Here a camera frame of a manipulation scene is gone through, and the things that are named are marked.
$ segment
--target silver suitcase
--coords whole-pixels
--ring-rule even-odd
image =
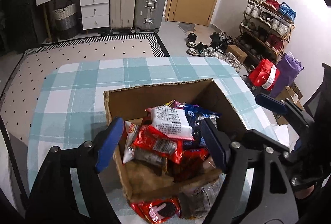
[[[111,29],[133,28],[134,4],[135,0],[109,0]]]
[[[161,26],[166,0],[136,0],[134,11],[134,26],[140,30],[158,32]]]

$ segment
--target screw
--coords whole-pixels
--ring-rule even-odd
[[[265,151],[267,151],[267,153],[269,153],[269,154],[272,154],[272,153],[273,153],[273,148],[271,148],[271,147],[266,147],[266,148],[265,148]]]
[[[59,150],[59,147],[58,146],[53,146],[51,147],[51,152],[55,153]]]
[[[93,145],[92,141],[85,141],[84,142],[84,147],[90,148]]]
[[[240,148],[240,143],[239,142],[232,142],[231,146],[235,149],[238,149],[238,148]]]
[[[291,183],[295,186],[297,184],[297,178],[293,177]]]

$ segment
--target cardboard box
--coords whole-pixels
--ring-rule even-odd
[[[290,99],[290,101],[291,101],[292,103],[294,103],[294,102],[293,102],[293,99],[292,99],[293,96],[294,96],[294,91],[293,91],[293,89],[292,89],[290,86],[286,86],[286,87],[281,91],[281,93],[278,94],[278,96],[276,97],[276,100],[279,100],[279,101],[280,101],[280,100],[285,100],[286,98],[288,98],[288,99]],[[300,101],[299,101],[299,100],[297,101],[296,105],[297,105],[300,109],[304,110],[304,108],[303,108],[303,106],[300,104]],[[274,113],[274,116],[275,116],[275,118],[276,118],[276,121],[277,121],[277,124],[278,124],[278,125],[289,124],[288,121],[287,121],[283,116],[281,116],[281,115],[279,115],[279,114],[276,114],[276,113]]]
[[[238,114],[212,79],[119,89],[104,92],[104,97],[107,124],[110,124],[115,116],[128,121],[142,118],[147,115],[146,108],[156,107],[176,99],[178,102],[198,104],[211,111],[222,113],[222,117],[217,121],[219,130],[238,135],[246,131]],[[221,170],[214,169],[180,183],[173,183],[172,180],[169,182],[168,178],[161,176],[158,177],[155,185],[149,184],[145,179],[152,180],[155,177],[152,171],[141,164],[141,166],[135,164],[133,161],[123,165],[125,142],[126,137],[122,137],[114,152],[113,159],[116,162],[124,195],[132,202],[171,197],[185,189],[197,188],[214,181],[221,173]],[[139,168],[143,170],[141,178],[137,175]]]
[[[238,48],[236,45],[229,45],[225,52],[231,52],[241,64],[245,61],[247,57],[247,54],[243,52],[240,48]]]

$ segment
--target purple paper bag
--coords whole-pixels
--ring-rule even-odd
[[[277,97],[285,86],[290,86],[300,71],[304,69],[291,52],[284,53],[276,67],[279,69],[280,75],[270,93],[273,98]]]

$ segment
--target checkered tablecloth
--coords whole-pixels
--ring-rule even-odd
[[[46,77],[38,98],[28,147],[30,189],[52,146],[75,148],[106,128],[104,91],[206,78],[214,78],[247,129],[278,140],[246,84],[230,65],[217,58],[131,58],[66,64]],[[106,191],[110,203],[122,223],[138,223],[140,219],[128,206],[115,175],[117,172],[112,174],[115,179],[110,180]],[[72,182],[80,212],[87,214],[75,169]],[[172,218],[170,222],[191,221]]]

